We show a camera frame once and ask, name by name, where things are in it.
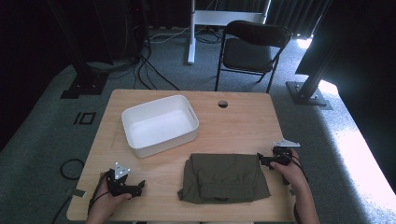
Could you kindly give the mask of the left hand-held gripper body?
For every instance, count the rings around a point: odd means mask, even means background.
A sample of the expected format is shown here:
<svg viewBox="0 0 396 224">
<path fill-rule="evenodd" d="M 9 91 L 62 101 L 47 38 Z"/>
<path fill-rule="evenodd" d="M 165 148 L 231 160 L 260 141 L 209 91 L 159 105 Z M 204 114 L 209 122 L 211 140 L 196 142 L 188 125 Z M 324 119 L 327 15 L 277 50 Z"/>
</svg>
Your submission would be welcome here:
<svg viewBox="0 0 396 224">
<path fill-rule="evenodd" d="M 108 190 L 113 196 L 125 194 L 125 190 L 129 188 L 126 184 L 128 174 L 131 169 L 121 165 L 119 162 L 114 164 L 114 168 L 110 169 L 106 175 L 106 183 Z"/>
</svg>

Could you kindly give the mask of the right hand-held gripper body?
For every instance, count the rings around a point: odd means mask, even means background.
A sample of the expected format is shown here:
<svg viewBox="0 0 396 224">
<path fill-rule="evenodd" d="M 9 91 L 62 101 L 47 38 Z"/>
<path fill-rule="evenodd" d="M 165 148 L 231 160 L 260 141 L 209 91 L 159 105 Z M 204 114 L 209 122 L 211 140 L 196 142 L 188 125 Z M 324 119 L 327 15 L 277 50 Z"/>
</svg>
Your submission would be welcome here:
<svg viewBox="0 0 396 224">
<path fill-rule="evenodd" d="M 282 165 L 288 165 L 293 158 L 291 150 L 299 146 L 299 143 L 295 143 L 286 139 L 274 142 L 272 151 L 276 157 L 276 162 Z"/>
</svg>

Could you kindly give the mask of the olive green pants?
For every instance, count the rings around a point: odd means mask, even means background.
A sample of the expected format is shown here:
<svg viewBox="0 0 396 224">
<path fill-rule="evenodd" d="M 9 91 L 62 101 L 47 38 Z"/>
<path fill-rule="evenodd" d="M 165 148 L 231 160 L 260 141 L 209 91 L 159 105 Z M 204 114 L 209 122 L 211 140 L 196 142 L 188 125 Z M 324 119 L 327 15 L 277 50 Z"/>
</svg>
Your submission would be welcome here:
<svg viewBox="0 0 396 224">
<path fill-rule="evenodd" d="M 184 166 L 181 201 L 250 203 L 271 196 L 257 155 L 194 153 Z"/>
</svg>

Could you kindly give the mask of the white plastic bin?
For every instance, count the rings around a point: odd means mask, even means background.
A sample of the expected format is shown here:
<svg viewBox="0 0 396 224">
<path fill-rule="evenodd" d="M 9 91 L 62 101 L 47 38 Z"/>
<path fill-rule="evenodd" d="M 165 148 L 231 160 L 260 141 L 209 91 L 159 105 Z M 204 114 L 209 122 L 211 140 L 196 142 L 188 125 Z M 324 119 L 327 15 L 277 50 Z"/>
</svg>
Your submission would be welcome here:
<svg viewBox="0 0 396 224">
<path fill-rule="evenodd" d="M 121 121 L 137 158 L 146 158 L 193 141 L 199 120 L 188 99 L 172 95 L 125 109 Z"/>
</svg>

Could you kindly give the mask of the person's left hand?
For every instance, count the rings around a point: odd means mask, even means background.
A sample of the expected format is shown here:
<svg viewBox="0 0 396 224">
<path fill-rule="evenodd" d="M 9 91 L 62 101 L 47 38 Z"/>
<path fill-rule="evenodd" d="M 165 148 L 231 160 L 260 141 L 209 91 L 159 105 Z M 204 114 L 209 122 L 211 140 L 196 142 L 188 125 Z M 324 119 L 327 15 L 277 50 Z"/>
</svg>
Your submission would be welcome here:
<svg viewBox="0 0 396 224">
<path fill-rule="evenodd" d="M 104 181 L 97 191 L 96 200 L 89 214 L 113 214 L 113 212 L 124 202 L 130 200 L 129 193 L 113 196 L 108 192 L 106 181 Z"/>
</svg>

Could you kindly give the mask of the person's right hand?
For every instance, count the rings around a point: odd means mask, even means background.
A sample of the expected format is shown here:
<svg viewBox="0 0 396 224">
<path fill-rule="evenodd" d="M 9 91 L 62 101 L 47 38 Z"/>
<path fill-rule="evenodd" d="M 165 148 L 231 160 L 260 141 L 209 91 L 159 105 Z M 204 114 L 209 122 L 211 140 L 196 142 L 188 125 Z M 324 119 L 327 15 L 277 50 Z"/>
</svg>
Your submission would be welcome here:
<svg viewBox="0 0 396 224">
<path fill-rule="evenodd" d="M 282 165 L 275 161 L 272 161 L 271 165 L 286 178 L 296 193 L 303 192 L 308 189 L 309 185 L 297 152 L 294 149 L 292 149 L 291 152 L 293 158 L 288 165 Z"/>
</svg>

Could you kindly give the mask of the black metal stand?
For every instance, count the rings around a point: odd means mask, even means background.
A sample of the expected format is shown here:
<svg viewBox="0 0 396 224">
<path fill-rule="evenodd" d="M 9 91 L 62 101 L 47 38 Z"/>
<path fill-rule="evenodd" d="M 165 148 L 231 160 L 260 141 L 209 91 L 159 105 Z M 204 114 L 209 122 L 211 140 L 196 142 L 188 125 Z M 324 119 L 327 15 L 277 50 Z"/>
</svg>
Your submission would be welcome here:
<svg viewBox="0 0 396 224">
<path fill-rule="evenodd" d="M 52 16 L 51 26 L 67 59 L 77 73 L 69 89 L 62 93 L 61 98 L 77 99 L 80 95 L 101 95 L 106 85 L 108 73 L 95 72 L 89 67 L 62 7 L 57 0 L 46 0 L 46 2 Z"/>
<path fill-rule="evenodd" d="M 297 75 L 308 75 L 307 80 L 286 83 L 296 105 L 316 105 L 322 110 L 332 110 L 331 103 L 324 99 L 318 86 L 329 71 L 334 55 L 337 53 L 338 42 L 337 37 L 315 35 L 312 38 L 296 70 Z"/>
</svg>

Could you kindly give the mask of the black folding chair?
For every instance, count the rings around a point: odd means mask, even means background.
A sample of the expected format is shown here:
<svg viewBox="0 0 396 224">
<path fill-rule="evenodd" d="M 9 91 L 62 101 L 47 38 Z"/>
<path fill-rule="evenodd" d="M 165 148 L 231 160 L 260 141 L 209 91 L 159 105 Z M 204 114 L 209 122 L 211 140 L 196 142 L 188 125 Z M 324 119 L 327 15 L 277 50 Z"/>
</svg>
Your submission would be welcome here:
<svg viewBox="0 0 396 224">
<path fill-rule="evenodd" d="M 215 90 L 219 89 L 220 72 L 227 71 L 259 76 L 258 83 L 271 73 L 266 89 L 269 92 L 280 55 L 291 39 L 292 32 L 284 26 L 229 22 L 221 36 Z"/>
</svg>

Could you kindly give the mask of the dark curtain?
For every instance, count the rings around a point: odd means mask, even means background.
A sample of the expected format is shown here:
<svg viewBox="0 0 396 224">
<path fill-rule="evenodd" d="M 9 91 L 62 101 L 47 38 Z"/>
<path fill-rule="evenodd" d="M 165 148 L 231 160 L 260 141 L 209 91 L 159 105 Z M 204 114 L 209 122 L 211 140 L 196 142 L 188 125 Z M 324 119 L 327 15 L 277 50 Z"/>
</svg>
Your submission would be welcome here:
<svg viewBox="0 0 396 224">
<path fill-rule="evenodd" d="M 294 35 L 310 37 L 332 0 L 195 0 L 196 10 L 262 12 L 266 23 L 288 27 Z M 148 24 L 153 28 L 187 28 L 192 0 L 147 0 Z"/>
</svg>

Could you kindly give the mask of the white desk frame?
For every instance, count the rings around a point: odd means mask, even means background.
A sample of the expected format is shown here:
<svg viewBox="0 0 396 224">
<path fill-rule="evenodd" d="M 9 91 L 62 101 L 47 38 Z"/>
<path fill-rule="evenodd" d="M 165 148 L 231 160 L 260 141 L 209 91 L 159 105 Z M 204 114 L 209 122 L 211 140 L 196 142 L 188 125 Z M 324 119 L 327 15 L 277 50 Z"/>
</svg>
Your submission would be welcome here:
<svg viewBox="0 0 396 224">
<path fill-rule="evenodd" d="M 191 0 L 191 33 L 188 50 L 187 63 L 194 64 L 196 49 L 196 25 L 225 26 L 231 21 L 243 20 L 265 24 L 272 0 L 266 0 L 262 12 L 242 12 L 242 11 L 218 11 L 195 8 L 196 0 Z"/>
</svg>

